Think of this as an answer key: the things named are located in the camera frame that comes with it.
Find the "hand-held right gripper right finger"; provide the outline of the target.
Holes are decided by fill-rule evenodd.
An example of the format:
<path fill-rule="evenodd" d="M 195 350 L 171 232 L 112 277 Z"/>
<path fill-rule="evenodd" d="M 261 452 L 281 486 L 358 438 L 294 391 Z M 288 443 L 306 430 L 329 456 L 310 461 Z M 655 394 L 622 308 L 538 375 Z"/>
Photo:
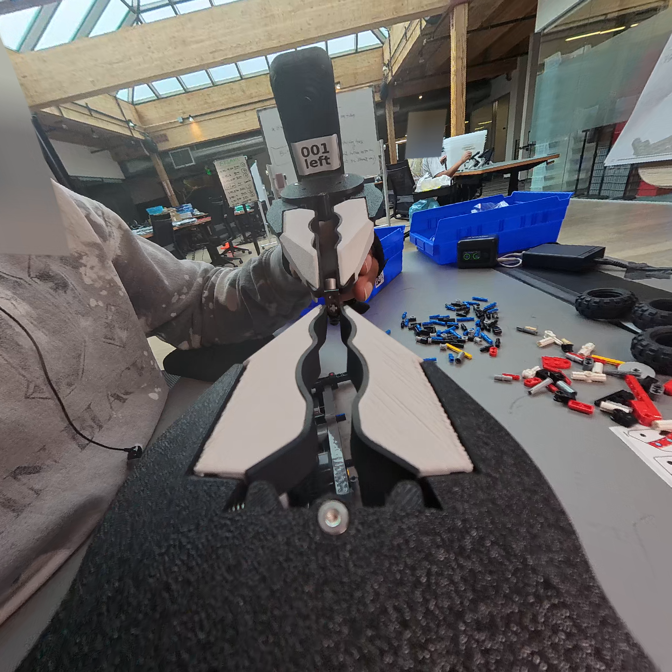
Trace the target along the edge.
<path fill-rule="evenodd" d="M 382 507 L 399 483 L 419 487 L 432 477 L 474 470 L 446 410 L 448 377 L 352 308 L 341 313 L 347 373 L 356 391 L 350 451 L 360 497 Z"/>

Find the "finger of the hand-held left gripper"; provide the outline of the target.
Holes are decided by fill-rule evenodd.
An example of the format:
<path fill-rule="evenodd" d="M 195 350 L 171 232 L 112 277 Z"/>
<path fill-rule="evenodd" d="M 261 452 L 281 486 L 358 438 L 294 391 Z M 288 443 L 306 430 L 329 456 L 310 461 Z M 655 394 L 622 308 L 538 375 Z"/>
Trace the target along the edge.
<path fill-rule="evenodd" d="M 309 290 L 321 289 L 315 232 L 316 213 L 309 209 L 286 210 L 282 213 L 280 244 L 290 268 Z"/>
<path fill-rule="evenodd" d="M 336 231 L 340 288 L 357 278 L 374 241 L 374 224 L 369 219 L 364 197 L 348 199 L 336 206 L 339 218 Z"/>

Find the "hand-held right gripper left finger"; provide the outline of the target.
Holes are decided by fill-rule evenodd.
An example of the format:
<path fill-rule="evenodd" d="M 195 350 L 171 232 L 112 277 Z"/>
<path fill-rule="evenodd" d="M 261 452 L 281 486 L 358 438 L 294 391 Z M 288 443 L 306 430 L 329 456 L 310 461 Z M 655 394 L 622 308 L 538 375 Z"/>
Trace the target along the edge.
<path fill-rule="evenodd" d="M 244 508 L 259 481 L 291 505 L 328 495 L 327 434 L 315 420 L 313 395 L 326 333 L 326 311 L 315 307 L 243 363 L 193 466 L 203 483 L 233 484 L 226 508 Z"/>

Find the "grey black toy chassis model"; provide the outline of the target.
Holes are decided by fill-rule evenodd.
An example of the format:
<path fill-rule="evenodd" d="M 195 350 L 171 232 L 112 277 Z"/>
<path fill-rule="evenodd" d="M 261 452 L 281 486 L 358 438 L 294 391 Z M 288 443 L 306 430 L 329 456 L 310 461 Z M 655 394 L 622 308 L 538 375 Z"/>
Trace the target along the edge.
<path fill-rule="evenodd" d="M 316 492 L 352 500 L 358 491 L 350 447 L 354 385 L 347 373 L 331 372 L 316 381 L 311 393 L 318 438 Z"/>

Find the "pile of blue black pins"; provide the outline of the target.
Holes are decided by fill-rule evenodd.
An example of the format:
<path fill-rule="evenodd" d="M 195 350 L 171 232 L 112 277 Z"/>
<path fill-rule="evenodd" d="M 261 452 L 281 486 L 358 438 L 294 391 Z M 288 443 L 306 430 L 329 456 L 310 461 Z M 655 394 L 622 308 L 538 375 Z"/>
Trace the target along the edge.
<path fill-rule="evenodd" d="M 503 336 L 499 322 L 496 301 L 472 296 L 445 303 L 442 313 L 417 316 L 405 311 L 399 327 L 417 345 L 436 349 L 449 365 L 458 366 L 470 362 L 474 353 L 492 359 L 499 356 Z"/>

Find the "person's left forearm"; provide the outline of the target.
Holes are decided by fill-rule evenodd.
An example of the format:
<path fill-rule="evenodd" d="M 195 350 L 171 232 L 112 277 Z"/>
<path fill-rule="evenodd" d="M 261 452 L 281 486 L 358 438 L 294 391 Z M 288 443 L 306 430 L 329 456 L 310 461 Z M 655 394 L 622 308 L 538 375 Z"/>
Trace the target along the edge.
<path fill-rule="evenodd" d="M 113 266 L 145 333 L 178 349 L 256 340 L 293 321 L 310 303 L 279 246 L 238 268 L 177 259 L 103 209 L 114 235 Z"/>

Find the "dark background desk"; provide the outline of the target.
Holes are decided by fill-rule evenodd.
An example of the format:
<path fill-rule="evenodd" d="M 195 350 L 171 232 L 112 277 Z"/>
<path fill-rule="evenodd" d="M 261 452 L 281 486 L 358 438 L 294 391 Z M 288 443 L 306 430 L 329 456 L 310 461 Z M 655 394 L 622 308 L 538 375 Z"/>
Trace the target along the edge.
<path fill-rule="evenodd" d="M 210 223 L 211 221 L 212 218 L 209 215 L 202 215 L 200 217 L 189 217 L 185 220 L 179 220 L 177 222 L 172 220 L 175 234 L 176 232 L 187 231 L 188 229 L 194 229 L 201 224 L 207 224 Z M 143 239 L 152 241 L 153 230 L 151 222 L 149 225 L 141 226 L 137 229 L 132 229 L 131 232 L 134 233 L 137 237 L 142 237 Z"/>
<path fill-rule="evenodd" d="M 555 153 L 551 155 L 535 156 L 528 159 L 520 159 L 516 161 L 491 163 L 478 169 L 469 169 L 466 171 L 459 171 L 453 176 L 455 183 L 475 183 L 476 180 L 483 182 L 484 178 L 491 176 L 509 176 L 507 195 L 511 196 L 515 191 L 519 190 L 519 174 L 534 170 L 539 165 L 547 165 L 553 163 L 560 157 L 560 154 Z"/>

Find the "person's left hand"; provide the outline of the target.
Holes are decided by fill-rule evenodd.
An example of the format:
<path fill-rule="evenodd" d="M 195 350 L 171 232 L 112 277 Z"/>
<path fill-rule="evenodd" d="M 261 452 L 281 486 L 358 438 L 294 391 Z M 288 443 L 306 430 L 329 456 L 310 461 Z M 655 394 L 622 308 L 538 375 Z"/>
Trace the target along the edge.
<path fill-rule="evenodd" d="M 364 260 L 364 264 L 359 271 L 357 280 L 350 290 L 341 294 L 341 303 L 344 305 L 352 305 L 355 302 L 367 302 L 374 290 L 376 279 L 384 270 L 385 265 L 386 257 L 384 255 L 382 243 L 377 232 L 375 232 L 372 247 Z"/>

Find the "blue bin with square label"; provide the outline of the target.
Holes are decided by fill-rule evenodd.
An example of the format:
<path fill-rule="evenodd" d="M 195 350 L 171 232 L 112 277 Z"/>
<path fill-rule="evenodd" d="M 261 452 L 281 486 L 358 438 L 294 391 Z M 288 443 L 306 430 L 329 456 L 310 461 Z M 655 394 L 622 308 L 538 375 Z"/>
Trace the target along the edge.
<path fill-rule="evenodd" d="M 385 265 L 376 277 L 370 297 L 365 302 L 357 302 L 356 300 L 349 302 L 348 305 L 359 314 L 364 314 L 368 310 L 371 301 L 400 275 L 403 268 L 403 250 L 407 233 L 406 226 L 404 224 L 375 226 L 374 232 L 380 241 Z"/>

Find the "black office chair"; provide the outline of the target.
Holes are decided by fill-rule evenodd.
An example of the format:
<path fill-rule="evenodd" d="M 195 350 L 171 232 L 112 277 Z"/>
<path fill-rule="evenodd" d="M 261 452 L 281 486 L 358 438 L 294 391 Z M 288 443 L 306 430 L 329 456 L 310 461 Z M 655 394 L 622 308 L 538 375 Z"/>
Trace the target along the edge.
<path fill-rule="evenodd" d="M 407 220 L 416 184 L 408 159 L 386 165 L 386 180 L 392 215 Z"/>
<path fill-rule="evenodd" d="M 209 199 L 208 215 L 210 221 L 206 224 L 208 244 L 206 249 L 211 259 L 211 264 L 219 267 L 226 265 L 242 265 L 244 259 L 237 256 L 239 253 L 251 252 L 246 248 L 238 248 L 234 244 L 234 235 L 229 223 L 224 216 L 223 202 Z"/>
<path fill-rule="evenodd" d="M 175 238 L 175 231 L 170 214 L 151 214 L 150 222 L 153 230 L 152 242 L 170 252 L 180 260 L 186 258 Z"/>

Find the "small schedule whiteboard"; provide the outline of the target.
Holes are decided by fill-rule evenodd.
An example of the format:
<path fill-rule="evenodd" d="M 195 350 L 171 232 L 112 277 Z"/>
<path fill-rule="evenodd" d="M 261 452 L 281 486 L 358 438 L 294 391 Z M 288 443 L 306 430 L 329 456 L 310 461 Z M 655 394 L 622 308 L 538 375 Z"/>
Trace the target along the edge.
<path fill-rule="evenodd" d="M 246 156 L 215 160 L 214 168 L 231 208 L 259 201 Z"/>

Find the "black power bank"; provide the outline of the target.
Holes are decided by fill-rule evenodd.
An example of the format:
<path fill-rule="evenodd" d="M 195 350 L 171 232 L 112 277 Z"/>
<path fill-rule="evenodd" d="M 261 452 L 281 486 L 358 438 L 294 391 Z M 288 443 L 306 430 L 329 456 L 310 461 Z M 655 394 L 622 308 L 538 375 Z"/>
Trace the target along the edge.
<path fill-rule="evenodd" d="M 456 244 L 456 265 L 461 270 L 494 268 L 498 265 L 499 236 L 460 239 Z"/>

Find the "white plastic storage boxes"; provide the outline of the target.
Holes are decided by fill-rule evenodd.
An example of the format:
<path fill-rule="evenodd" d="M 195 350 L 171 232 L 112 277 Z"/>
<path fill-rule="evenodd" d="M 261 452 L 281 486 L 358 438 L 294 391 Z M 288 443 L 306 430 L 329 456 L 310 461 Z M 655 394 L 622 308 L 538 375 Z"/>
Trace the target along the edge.
<path fill-rule="evenodd" d="M 472 155 L 484 150 L 488 130 L 479 130 L 443 140 L 441 155 L 445 156 L 449 164 L 455 164 L 466 152 Z"/>

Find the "pile of red white pieces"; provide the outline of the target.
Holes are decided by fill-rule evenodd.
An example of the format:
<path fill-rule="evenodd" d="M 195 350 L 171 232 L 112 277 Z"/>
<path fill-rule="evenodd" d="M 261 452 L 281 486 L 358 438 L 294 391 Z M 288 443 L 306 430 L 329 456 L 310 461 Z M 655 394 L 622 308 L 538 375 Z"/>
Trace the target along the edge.
<path fill-rule="evenodd" d="M 598 411 L 624 427 L 657 425 L 666 429 L 662 422 L 671 422 L 671 419 L 663 416 L 659 399 L 671 396 L 670 376 L 657 374 L 633 357 L 622 361 L 597 355 L 592 342 L 574 351 L 570 341 L 556 339 L 551 331 L 546 331 L 537 344 L 545 348 L 554 343 L 562 347 L 560 356 L 542 356 L 537 365 L 520 373 L 495 374 L 492 380 L 503 384 L 521 382 L 530 396 L 549 393 L 556 403 L 568 410 L 583 415 L 593 415 Z M 579 399 L 577 384 L 604 384 L 610 378 L 620 380 L 624 388 L 591 403 Z"/>

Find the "white sticker sheet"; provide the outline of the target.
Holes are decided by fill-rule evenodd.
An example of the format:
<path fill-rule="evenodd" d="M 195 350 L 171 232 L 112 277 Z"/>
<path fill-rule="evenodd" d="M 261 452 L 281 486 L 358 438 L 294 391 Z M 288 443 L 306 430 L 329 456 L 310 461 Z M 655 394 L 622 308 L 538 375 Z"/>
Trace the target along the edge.
<path fill-rule="evenodd" d="M 610 427 L 622 441 L 655 475 L 671 487 L 671 422 L 663 421 L 665 430 L 644 425 Z"/>

